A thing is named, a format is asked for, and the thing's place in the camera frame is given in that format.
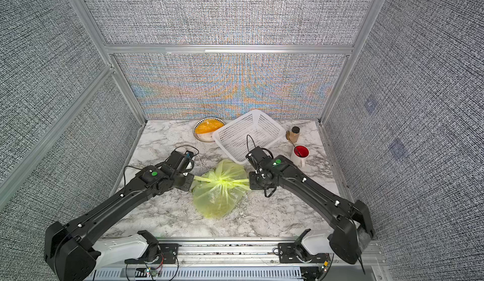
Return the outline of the yellow-green avocado plastic bag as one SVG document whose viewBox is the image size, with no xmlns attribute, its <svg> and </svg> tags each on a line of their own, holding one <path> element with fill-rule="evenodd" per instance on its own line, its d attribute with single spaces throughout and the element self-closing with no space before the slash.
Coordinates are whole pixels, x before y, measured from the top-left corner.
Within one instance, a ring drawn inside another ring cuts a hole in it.
<svg viewBox="0 0 484 281">
<path fill-rule="evenodd" d="M 207 219 L 221 219 L 250 191 L 244 166 L 220 161 L 202 176 L 195 176 L 191 192 L 196 210 Z"/>
</svg>

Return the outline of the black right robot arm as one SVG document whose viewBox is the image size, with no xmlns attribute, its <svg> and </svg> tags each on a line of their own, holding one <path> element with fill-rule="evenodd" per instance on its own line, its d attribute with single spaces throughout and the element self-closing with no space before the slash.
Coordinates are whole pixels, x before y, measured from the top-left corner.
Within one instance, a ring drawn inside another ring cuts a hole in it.
<svg viewBox="0 0 484 281">
<path fill-rule="evenodd" d="M 319 213 L 333 229 L 327 238 L 331 250 L 348 264 L 360 261 L 376 234 L 365 203 L 351 202 L 332 193 L 304 174 L 290 159 L 274 157 L 265 148 L 250 150 L 246 159 L 254 168 L 249 173 L 252 190 L 262 190 L 266 198 L 272 197 L 278 187 L 290 191 Z"/>
</svg>

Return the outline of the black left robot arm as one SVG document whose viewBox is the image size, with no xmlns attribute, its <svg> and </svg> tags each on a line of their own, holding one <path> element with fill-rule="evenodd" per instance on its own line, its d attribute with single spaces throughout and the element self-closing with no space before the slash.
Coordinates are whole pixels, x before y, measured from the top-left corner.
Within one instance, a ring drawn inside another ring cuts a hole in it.
<svg viewBox="0 0 484 281">
<path fill-rule="evenodd" d="M 45 232 L 44 261 L 58 280 L 83 280 L 95 270 L 102 252 L 95 243 L 129 212 L 174 188 L 188 191 L 194 180 L 195 152 L 173 150 L 155 165 L 139 168 L 106 201 L 66 224 L 52 223 Z"/>
</svg>

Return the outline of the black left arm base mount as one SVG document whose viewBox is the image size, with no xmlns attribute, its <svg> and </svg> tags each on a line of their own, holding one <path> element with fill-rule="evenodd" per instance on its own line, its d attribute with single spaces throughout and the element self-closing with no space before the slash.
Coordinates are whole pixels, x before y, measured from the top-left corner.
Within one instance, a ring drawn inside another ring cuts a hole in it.
<svg viewBox="0 0 484 281">
<path fill-rule="evenodd" d="M 179 252 L 178 243 L 161 243 L 149 231 L 137 232 L 143 249 L 124 260 L 125 264 L 175 264 Z"/>
</svg>

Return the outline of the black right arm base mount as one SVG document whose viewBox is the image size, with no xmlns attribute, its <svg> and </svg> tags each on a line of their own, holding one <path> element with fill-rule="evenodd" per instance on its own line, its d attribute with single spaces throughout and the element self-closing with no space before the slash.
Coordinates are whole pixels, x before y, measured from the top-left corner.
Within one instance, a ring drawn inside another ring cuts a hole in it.
<svg viewBox="0 0 484 281">
<path fill-rule="evenodd" d="M 279 243 L 277 247 L 272 250 L 273 254 L 279 257 L 279 262 L 285 264 L 319 263 L 328 265 L 331 260 L 330 253 L 318 253 L 313 255 L 303 246 L 303 239 L 309 238 L 310 232 L 311 229 L 306 229 L 294 242 Z"/>
</svg>

